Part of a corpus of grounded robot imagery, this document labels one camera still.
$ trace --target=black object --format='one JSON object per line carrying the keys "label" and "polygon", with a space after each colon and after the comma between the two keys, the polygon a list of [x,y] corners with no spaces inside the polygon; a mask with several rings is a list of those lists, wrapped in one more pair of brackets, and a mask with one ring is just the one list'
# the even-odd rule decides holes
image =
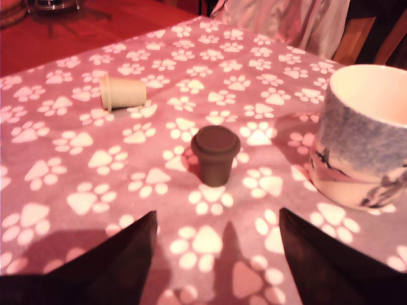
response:
{"label": "black object", "polygon": [[286,259],[304,305],[406,304],[407,274],[280,210]]}
{"label": "black object", "polygon": [[44,275],[0,276],[1,305],[137,305],[150,269],[156,212]]}

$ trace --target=tablecloth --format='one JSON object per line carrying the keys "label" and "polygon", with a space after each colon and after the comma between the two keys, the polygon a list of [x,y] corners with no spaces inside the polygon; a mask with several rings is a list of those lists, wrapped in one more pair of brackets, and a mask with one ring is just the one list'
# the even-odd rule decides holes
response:
{"label": "tablecloth", "polygon": [[[142,304],[300,304],[287,207],[407,269],[407,207],[360,212],[308,180],[308,150],[340,66],[204,17],[1,80],[1,273],[46,273],[150,210],[158,241]],[[98,78],[141,79],[144,107],[102,109]],[[241,139],[225,186],[198,178],[205,125]]]}

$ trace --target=white paw print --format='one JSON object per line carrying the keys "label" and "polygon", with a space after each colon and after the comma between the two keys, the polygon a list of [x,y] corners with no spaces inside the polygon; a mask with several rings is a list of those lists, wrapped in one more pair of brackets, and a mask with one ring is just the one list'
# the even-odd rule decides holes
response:
{"label": "white paw print", "polygon": [[113,43],[108,46],[104,46],[102,49],[105,51],[105,53],[118,54],[121,51],[125,51],[127,48],[123,43]]}
{"label": "white paw print", "polygon": [[190,92],[191,94],[197,94],[204,88],[204,85],[197,79],[184,79],[176,84],[181,92]]}
{"label": "white paw print", "polygon": [[102,126],[105,121],[112,122],[114,115],[104,109],[96,108],[92,109],[90,113],[82,114],[79,119],[82,121],[82,125]]}
{"label": "white paw print", "polygon": [[397,252],[399,257],[390,256],[387,259],[387,264],[397,271],[405,272],[407,271],[407,246],[397,246]]}
{"label": "white paw print", "polygon": [[17,239],[19,245],[28,245],[35,234],[45,235],[50,230],[50,222],[46,218],[50,208],[39,203],[28,203],[21,213],[13,213],[1,223],[5,243]]}
{"label": "white paw print", "polygon": [[238,71],[243,67],[243,65],[238,64],[236,60],[227,60],[225,62],[221,62],[219,66],[223,68],[223,72],[226,73],[231,71]]}
{"label": "white paw print", "polygon": [[223,32],[223,37],[230,40],[243,40],[243,32],[241,30],[227,30]]}
{"label": "white paw print", "polygon": [[220,51],[208,49],[199,53],[202,56],[203,60],[211,60],[213,62],[217,61],[218,59],[224,59],[222,53]]}
{"label": "white paw print", "polygon": [[270,54],[273,53],[272,50],[262,46],[260,48],[254,47],[250,50],[251,53],[254,53],[254,56],[257,57],[270,57]]}
{"label": "white paw print", "polygon": [[0,123],[10,123],[14,124],[20,121],[22,116],[25,116],[27,111],[25,111],[23,106],[6,106],[0,109]]}
{"label": "white paw print", "polygon": [[308,77],[308,71],[303,70],[299,67],[295,68],[285,68],[284,72],[285,75],[288,75],[290,78],[298,79],[298,78],[307,78]]}
{"label": "white paw print", "polygon": [[171,28],[171,31],[176,33],[179,38],[189,37],[192,31],[191,27],[179,27],[175,26]]}
{"label": "white paw print", "polygon": [[20,76],[6,76],[5,78],[0,79],[0,87],[2,90],[8,90],[13,85],[18,85],[22,82]]}
{"label": "white paw print", "polygon": [[171,138],[174,140],[181,138],[185,143],[191,142],[192,137],[198,132],[194,122],[183,118],[177,118],[175,123],[170,122],[165,126],[171,130]]}
{"label": "white paw print", "polygon": [[137,52],[128,52],[126,58],[129,58],[134,62],[138,62],[140,60],[147,60],[149,56],[150,53],[147,53],[145,50],[139,50]]}
{"label": "white paw print", "polygon": [[258,71],[263,71],[264,69],[271,69],[272,62],[264,59],[252,59],[249,61],[249,67],[256,68]]}
{"label": "white paw print", "polygon": [[277,135],[277,131],[268,125],[267,122],[248,122],[246,126],[240,127],[240,134],[247,138],[250,146],[268,145],[272,143],[272,138]]}
{"label": "white paw print", "polygon": [[48,161],[39,160],[25,175],[25,181],[31,181],[31,191],[38,191],[43,184],[47,186],[58,182],[58,175],[66,173],[66,167],[61,165],[61,158],[52,158]]}
{"label": "white paw print", "polygon": [[192,68],[188,69],[186,73],[190,76],[200,76],[202,78],[206,77],[206,75],[211,75],[212,70],[210,70],[207,66],[205,65],[194,65]]}
{"label": "white paw print", "polygon": [[314,81],[314,85],[320,87],[322,90],[326,90],[328,88],[328,82],[324,78],[318,78]]}
{"label": "white paw print", "polygon": [[94,65],[109,64],[114,58],[110,55],[92,55],[89,57],[89,61],[93,62]]}
{"label": "white paw print", "polygon": [[173,51],[171,56],[174,60],[178,60],[179,62],[186,62],[188,59],[195,58],[191,51],[185,51],[184,49]]}
{"label": "white paw print", "polygon": [[313,104],[319,104],[319,102],[324,101],[324,96],[321,95],[321,92],[318,90],[304,88],[301,89],[301,92],[294,93],[294,95],[299,97],[303,102],[308,102],[310,100]]}
{"label": "white paw print", "polygon": [[133,119],[150,118],[157,110],[157,104],[151,103],[151,100],[140,107],[130,107],[127,111],[130,112],[130,117]]}
{"label": "white paw print", "polygon": [[101,71],[101,70],[94,70],[92,71],[92,73],[87,72],[87,73],[83,73],[82,77],[83,77],[83,82],[84,83],[93,83],[93,84],[97,84],[99,82],[100,78],[103,78],[106,75],[106,71]]}
{"label": "white paw print", "polygon": [[171,177],[159,168],[152,168],[148,174],[134,173],[131,175],[131,182],[128,185],[130,192],[139,192],[141,198],[147,198],[153,192],[164,195],[168,191],[166,182],[171,181]]}
{"label": "white paw print", "polygon": [[151,127],[151,123],[144,125],[136,124],[133,128],[127,128],[123,130],[123,139],[126,144],[138,144],[147,141],[147,138],[155,135],[155,128]]}
{"label": "white paw print", "polygon": [[69,151],[69,154],[80,154],[84,147],[92,146],[93,140],[89,133],[66,131],[63,132],[60,139],[52,141],[56,145],[55,150],[58,152]]}
{"label": "white paw print", "polygon": [[117,197],[116,192],[109,190],[109,184],[93,187],[91,182],[82,182],[76,192],[68,195],[67,204],[77,215],[85,215],[92,209],[95,213],[103,213],[110,209],[110,203]]}
{"label": "white paw print", "polygon": [[174,106],[174,109],[178,111],[187,110],[189,112],[192,112],[193,108],[196,106],[196,103],[190,102],[190,99],[188,97],[172,97],[167,102],[167,105]]}
{"label": "white paw print", "polygon": [[236,122],[237,116],[230,115],[230,111],[211,111],[205,119],[210,122],[212,125],[220,125],[223,122]]}
{"label": "white paw print", "polygon": [[222,50],[229,53],[238,53],[243,50],[243,46],[238,43],[225,43],[220,46]]}
{"label": "white paw print", "polygon": [[301,57],[295,56],[294,54],[288,53],[285,55],[279,55],[279,60],[281,62],[286,62],[289,65],[300,64]]}
{"label": "white paw print", "polygon": [[88,85],[82,88],[74,88],[72,90],[72,98],[75,100],[80,100],[82,102],[88,102],[91,98],[99,97],[100,96],[100,88]]}
{"label": "white paw print", "polygon": [[108,151],[98,150],[88,162],[89,168],[96,168],[99,175],[107,175],[110,170],[121,170],[128,157],[127,152],[122,152],[120,146],[113,146]]}
{"label": "white paw print", "polygon": [[198,41],[204,44],[217,43],[219,41],[219,37],[215,37],[213,35],[202,35],[201,37],[199,37]]}
{"label": "white paw print", "polygon": [[268,251],[284,254],[278,218],[272,210],[265,210],[264,217],[257,218],[255,226],[256,231],[265,236],[265,247]]}
{"label": "white paw print", "polygon": [[21,127],[16,127],[11,131],[13,136],[13,143],[24,143],[38,139],[38,137],[45,137],[50,129],[45,126],[44,122],[33,123],[27,121]]}
{"label": "white paw print", "polygon": [[26,102],[28,100],[37,100],[44,93],[45,89],[42,86],[25,86],[14,93],[13,97],[17,98],[19,102]]}
{"label": "white paw print", "polygon": [[229,79],[225,79],[223,81],[225,85],[228,85],[228,89],[235,90],[235,91],[244,91],[248,86],[250,86],[250,80],[246,79],[244,75],[239,76],[231,76]]}
{"label": "white paw print", "polygon": [[138,75],[144,71],[144,67],[140,66],[139,64],[123,64],[121,67],[117,68],[117,71],[122,75]]}
{"label": "white paw print", "polygon": [[313,71],[319,71],[322,74],[327,74],[329,73],[334,73],[335,70],[333,69],[333,65],[327,63],[327,62],[319,62],[318,64],[310,64],[312,67]]}
{"label": "white paw print", "polygon": [[286,94],[284,90],[277,90],[276,88],[270,87],[267,91],[260,93],[260,96],[265,98],[267,104],[272,105],[284,105],[286,100],[291,99],[291,96]]}
{"label": "white paw print", "polygon": [[185,226],[178,230],[178,238],[171,243],[170,251],[180,255],[179,267],[182,269],[192,269],[198,264],[201,272],[208,273],[222,247],[222,239],[210,226],[202,226],[198,232],[194,227]]}
{"label": "white paw print", "polygon": [[277,87],[278,85],[284,84],[283,80],[279,79],[276,75],[273,74],[262,74],[256,77],[264,85],[272,85]]}
{"label": "white paw print", "polygon": [[216,103],[218,106],[232,105],[235,103],[236,95],[229,93],[227,90],[221,90],[219,93],[210,92],[208,102]]}
{"label": "white paw print", "polygon": [[60,68],[75,68],[81,63],[81,60],[77,56],[67,57],[61,60],[57,60],[57,66]]}
{"label": "white paw print", "polygon": [[267,106],[265,104],[257,103],[256,105],[246,105],[243,107],[244,115],[251,118],[254,117],[255,119],[263,119],[263,118],[274,118],[273,108]]}
{"label": "white paw print", "polygon": [[346,217],[346,211],[330,203],[318,203],[319,212],[310,216],[310,221],[316,227],[320,227],[326,234],[339,237],[344,243],[353,241],[352,233],[358,233],[361,228],[356,221]]}
{"label": "white paw print", "polygon": [[190,40],[180,40],[173,43],[174,46],[178,48],[190,49],[195,46],[195,44]]}
{"label": "white paw print", "polygon": [[43,112],[45,116],[53,116],[57,114],[63,116],[67,112],[67,108],[72,106],[72,102],[66,97],[59,97],[54,100],[46,100],[42,106],[38,108],[38,112]]}
{"label": "white paw print", "polygon": [[63,73],[62,70],[56,70],[55,72],[49,72],[46,75],[46,84],[62,84],[68,81],[72,81],[73,78],[70,72]]}

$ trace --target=paw print pattern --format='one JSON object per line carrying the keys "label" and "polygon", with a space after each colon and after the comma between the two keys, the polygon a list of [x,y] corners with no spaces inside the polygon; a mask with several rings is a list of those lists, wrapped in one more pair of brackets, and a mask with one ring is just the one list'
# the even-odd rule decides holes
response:
{"label": "paw print pattern", "polygon": [[24,109],[23,106],[6,106],[0,109],[0,123],[10,123],[14,124],[20,121],[22,116],[25,116],[27,111]]}
{"label": "paw print pattern", "polygon": [[270,87],[267,91],[260,93],[260,96],[265,98],[267,104],[284,105],[286,100],[291,99],[291,96],[286,94],[284,90],[277,90]]}
{"label": "paw print pattern", "polygon": [[199,53],[202,56],[203,60],[211,60],[213,62],[217,61],[218,59],[224,59],[222,53],[220,51],[208,49]]}
{"label": "paw print pattern", "polygon": [[181,92],[190,92],[191,94],[197,94],[204,88],[204,85],[197,79],[184,79],[176,84]]}
{"label": "paw print pattern", "polygon": [[55,72],[49,72],[46,75],[46,84],[62,84],[68,81],[72,81],[73,78],[70,72],[62,72],[62,70],[56,70]]}
{"label": "paw print pattern", "polygon": [[230,111],[211,111],[205,119],[210,122],[212,125],[220,125],[223,122],[236,122],[237,116],[232,116]]}
{"label": "paw print pattern", "polygon": [[321,72],[321,74],[334,73],[333,65],[327,62],[318,62],[318,64],[310,64],[313,71]]}
{"label": "paw print pattern", "polygon": [[318,212],[310,216],[310,221],[320,227],[326,234],[338,237],[344,243],[353,241],[352,233],[360,232],[361,228],[356,221],[346,217],[346,211],[329,203],[318,203]]}
{"label": "paw print pattern", "polygon": [[231,71],[238,71],[243,67],[243,65],[238,64],[236,60],[227,60],[225,62],[221,62],[219,66],[223,68],[223,72],[226,73]]}
{"label": "paw print pattern", "polygon": [[149,88],[154,88],[154,89],[159,89],[163,88],[164,85],[167,85],[170,83],[169,79],[166,79],[164,75],[148,75],[146,78],[142,78],[141,81],[143,81],[147,87]]}
{"label": "paw print pattern", "polygon": [[84,147],[92,146],[93,140],[89,133],[66,131],[61,135],[61,139],[52,141],[52,144],[56,145],[55,150],[58,152],[69,151],[69,154],[80,154]]}
{"label": "paw print pattern", "polygon": [[208,102],[216,103],[218,106],[232,105],[235,103],[236,95],[229,93],[227,90],[221,90],[219,93],[210,92]]}
{"label": "paw print pattern", "polygon": [[133,60],[134,62],[138,62],[140,60],[147,60],[150,56],[150,53],[147,53],[145,50],[139,51],[132,51],[128,52],[126,58]]}
{"label": "paw print pattern", "polygon": [[228,85],[228,89],[235,90],[235,91],[244,91],[248,86],[250,86],[250,80],[246,79],[244,75],[239,76],[231,76],[229,79],[225,79],[223,81],[225,85]]}
{"label": "paw print pattern", "polygon": [[205,65],[194,65],[192,68],[188,69],[186,73],[190,76],[200,76],[202,78],[206,77],[206,75],[211,75],[212,70],[210,70],[207,66]]}
{"label": "paw print pattern", "polygon": [[267,122],[248,122],[246,126],[240,127],[240,134],[247,138],[250,146],[269,145],[272,138],[277,135],[277,131],[270,127]]}
{"label": "paw print pattern", "polygon": [[225,43],[222,44],[220,48],[228,53],[238,53],[243,50],[243,46],[238,43]]}
{"label": "paw print pattern", "polygon": [[43,112],[45,116],[53,116],[54,114],[63,116],[70,106],[72,106],[72,102],[68,98],[59,97],[56,100],[44,101],[42,106],[38,108],[38,112]]}
{"label": "paw print pattern", "polygon": [[28,245],[34,236],[45,235],[50,230],[50,222],[46,218],[50,208],[39,203],[28,203],[21,213],[13,213],[1,223],[5,243],[17,239],[21,246]]}
{"label": "paw print pattern", "polygon": [[256,231],[265,237],[265,247],[268,251],[284,254],[278,218],[272,210],[265,210],[264,217],[257,218],[255,226]]}
{"label": "paw print pattern", "polygon": [[256,78],[260,80],[261,83],[264,85],[272,85],[274,87],[277,87],[278,85],[284,84],[283,80],[279,79],[276,75],[273,74],[262,74]]}
{"label": "paw print pattern", "polygon": [[258,71],[263,71],[264,69],[271,69],[272,62],[264,59],[252,59],[249,61],[249,67],[256,68]]}
{"label": "paw print pattern", "polygon": [[324,96],[321,95],[321,92],[318,90],[304,88],[301,89],[301,92],[294,93],[294,95],[299,97],[303,102],[308,102],[310,100],[313,104],[319,104],[319,102],[324,101]]}
{"label": "paw print pattern", "polygon": [[50,132],[50,129],[45,126],[44,122],[33,123],[32,121],[25,122],[23,126],[16,127],[11,131],[13,143],[24,143],[45,137]]}
{"label": "paw print pattern", "polygon": [[89,168],[96,168],[99,175],[107,175],[111,170],[121,170],[125,166],[127,152],[122,152],[120,146],[113,146],[108,151],[95,151],[88,162]]}
{"label": "paw print pattern", "polygon": [[22,87],[14,93],[13,97],[17,98],[19,102],[26,102],[28,100],[37,100],[45,93],[45,89],[41,86]]}
{"label": "paw print pattern", "polygon": [[61,165],[61,158],[52,158],[48,161],[39,160],[25,175],[24,180],[31,182],[31,191],[38,191],[43,184],[51,186],[58,182],[58,176],[66,173],[67,168]]}
{"label": "paw print pattern", "polygon": [[191,142],[192,137],[198,132],[198,128],[195,126],[194,122],[183,118],[177,118],[175,123],[170,122],[165,126],[171,130],[171,138],[174,140],[181,138],[185,143]]}
{"label": "paw print pattern", "polygon": [[110,209],[117,194],[109,190],[109,184],[99,184],[93,187],[91,182],[82,182],[76,192],[68,195],[67,204],[77,215],[85,215],[92,209],[95,213],[103,213]]}
{"label": "paw print pattern", "polygon": [[94,126],[102,126],[105,121],[112,122],[114,120],[114,114],[101,109],[92,109],[90,113],[82,114],[79,119],[82,121],[82,125],[93,124]]}
{"label": "paw print pattern", "polygon": [[407,246],[400,245],[397,247],[399,256],[390,256],[387,259],[387,264],[400,272],[407,271]]}
{"label": "paw print pattern", "polygon": [[140,66],[139,64],[123,64],[121,67],[117,68],[117,71],[122,75],[138,75],[144,71],[144,67]]}
{"label": "paw print pattern", "polygon": [[201,272],[208,273],[222,247],[222,239],[210,226],[203,226],[198,232],[194,227],[185,226],[178,230],[178,238],[171,243],[170,251],[180,255],[179,267],[182,269],[192,269],[198,264]]}
{"label": "paw print pattern", "polygon": [[94,65],[109,64],[113,60],[113,57],[110,55],[92,55],[89,57],[89,61],[93,62]]}
{"label": "paw print pattern", "polygon": [[205,215],[208,211],[212,215],[221,215],[223,207],[230,208],[233,206],[233,197],[225,192],[226,188],[209,187],[201,184],[197,191],[193,191],[188,201],[196,206],[198,215]]}
{"label": "paw print pattern", "polygon": [[159,168],[152,168],[148,174],[134,173],[131,177],[131,182],[128,185],[130,192],[139,192],[141,198],[147,198],[153,192],[159,195],[164,195],[168,191],[166,182],[171,181],[171,177]]}
{"label": "paw print pattern", "polygon": [[174,109],[178,111],[187,110],[189,112],[192,112],[193,108],[196,106],[196,103],[190,102],[190,99],[188,97],[172,97],[167,102],[167,105],[174,106]]}

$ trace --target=mug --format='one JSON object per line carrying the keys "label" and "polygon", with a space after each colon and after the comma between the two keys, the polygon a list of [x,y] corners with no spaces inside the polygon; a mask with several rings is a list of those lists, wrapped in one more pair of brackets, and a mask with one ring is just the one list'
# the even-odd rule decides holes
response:
{"label": "mug", "polygon": [[310,178],[334,202],[367,210],[407,187],[407,71],[352,65],[329,80]]}

